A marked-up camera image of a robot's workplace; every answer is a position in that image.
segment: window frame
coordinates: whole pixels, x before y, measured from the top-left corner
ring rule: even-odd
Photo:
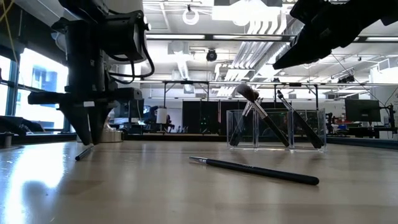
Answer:
[[[10,58],[8,55],[2,55],[11,60],[10,64],[10,74],[8,80],[0,80],[0,85],[8,86],[7,100],[6,100],[6,116],[15,116],[16,108],[17,108],[17,96],[18,90],[27,90],[34,93],[48,92],[45,90],[41,90],[39,88],[34,88],[31,86],[25,86],[23,84],[19,84],[19,67],[21,61],[21,53],[17,53],[18,63],[15,61],[14,57]],[[70,131],[70,123],[63,117],[63,128],[62,129],[46,129],[47,131]]]

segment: wooden table surface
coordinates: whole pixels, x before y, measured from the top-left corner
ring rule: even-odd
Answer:
[[[326,153],[226,143],[75,142],[0,150],[0,223],[398,223],[398,152]],[[320,179],[316,187],[195,164],[189,156]]]

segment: computer monitor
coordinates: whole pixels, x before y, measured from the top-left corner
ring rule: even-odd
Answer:
[[[380,106],[377,100],[345,100],[348,121],[381,122]]]

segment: black partition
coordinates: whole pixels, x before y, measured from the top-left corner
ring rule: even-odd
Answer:
[[[199,134],[205,131],[206,127],[201,125],[206,119],[214,133],[219,127],[218,123],[218,102],[217,101],[183,101],[182,103],[182,126],[188,127],[187,133]]]

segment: fluorescent light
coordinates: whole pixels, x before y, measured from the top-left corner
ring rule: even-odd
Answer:
[[[352,93],[352,94],[349,94],[349,95],[346,95],[346,96],[341,96],[340,98],[347,98],[347,97],[350,97],[350,96],[354,96],[354,95],[360,95],[360,94],[363,94],[363,93],[367,93],[368,91],[361,91],[361,92],[358,92],[358,93]]]
[[[282,40],[281,36],[275,35],[214,35],[213,39],[215,40]]]
[[[242,82],[209,82],[209,84],[226,84],[226,85],[238,85]]]
[[[204,40],[204,35],[189,35],[189,34],[147,34],[147,40],[155,40],[155,39],[194,39],[194,40]]]
[[[364,89],[362,88],[362,89],[360,89],[360,90],[353,90],[353,89],[346,89],[346,88],[344,88],[344,89],[341,89],[341,90],[337,90],[337,91],[335,91],[335,93],[355,93],[355,94],[357,94],[357,93],[361,93],[361,92],[363,92],[364,91]]]
[[[398,37],[368,37],[366,41],[398,41]]]
[[[148,99],[164,100],[164,97],[148,97]],[[178,97],[166,97],[166,100],[174,100],[174,99],[178,99]]]
[[[155,84],[155,83],[163,83],[162,81],[150,81],[150,80],[137,80],[137,81],[134,81],[133,83],[153,83],[153,84]]]

